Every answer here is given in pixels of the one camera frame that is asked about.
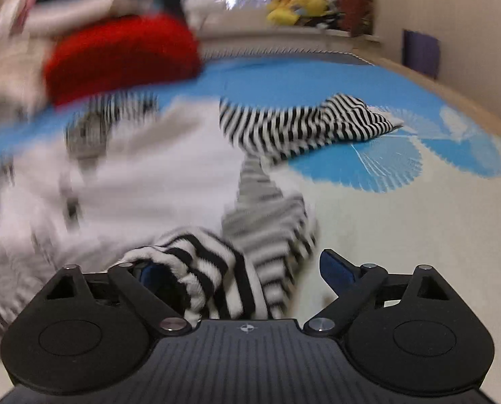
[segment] metal screw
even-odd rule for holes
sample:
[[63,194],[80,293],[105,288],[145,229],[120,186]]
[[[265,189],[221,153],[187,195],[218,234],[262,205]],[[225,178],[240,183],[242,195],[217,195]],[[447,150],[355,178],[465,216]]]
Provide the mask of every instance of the metal screw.
[[187,321],[181,317],[167,317],[161,321],[160,326],[165,331],[181,331],[187,326]]
[[309,321],[309,326],[314,331],[330,331],[335,327],[335,322],[327,317],[314,317]]

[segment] bed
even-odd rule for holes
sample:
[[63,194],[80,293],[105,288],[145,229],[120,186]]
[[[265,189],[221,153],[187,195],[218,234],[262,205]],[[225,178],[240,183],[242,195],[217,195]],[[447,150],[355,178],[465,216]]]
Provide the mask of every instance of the bed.
[[[342,92],[404,126],[367,143],[336,144],[271,170],[313,202],[317,252],[411,273],[431,264],[490,330],[494,364],[483,390],[501,402],[501,139],[408,79],[350,53],[305,49],[207,52],[196,80],[136,87],[161,106],[178,95],[226,96],[256,106],[314,105]],[[0,126],[0,159],[62,131],[75,102],[34,122]],[[335,295],[318,261],[299,276],[289,315],[305,322]]]

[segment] dark red bag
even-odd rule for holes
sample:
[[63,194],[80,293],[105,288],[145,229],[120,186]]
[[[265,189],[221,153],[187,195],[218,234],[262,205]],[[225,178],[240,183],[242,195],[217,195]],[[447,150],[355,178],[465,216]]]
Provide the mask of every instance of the dark red bag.
[[45,65],[45,81],[58,106],[103,91],[196,77],[198,43],[178,19],[112,20],[72,34]]
[[339,8],[344,13],[340,28],[350,32],[352,36],[361,34],[364,17],[370,10],[371,0],[339,0]]

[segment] wall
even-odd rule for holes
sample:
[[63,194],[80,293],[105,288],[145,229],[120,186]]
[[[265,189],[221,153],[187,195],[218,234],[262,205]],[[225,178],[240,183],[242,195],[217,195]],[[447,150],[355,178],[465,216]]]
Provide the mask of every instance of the wall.
[[402,29],[441,41],[440,81],[501,118],[501,0],[377,0],[376,35],[399,62]]

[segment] yellow plush toy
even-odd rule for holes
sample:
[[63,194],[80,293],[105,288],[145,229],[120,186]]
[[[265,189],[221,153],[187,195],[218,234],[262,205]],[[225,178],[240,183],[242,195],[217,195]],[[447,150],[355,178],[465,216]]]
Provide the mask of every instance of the yellow plush toy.
[[271,0],[267,20],[280,26],[293,26],[301,16],[323,16],[327,13],[326,0]]

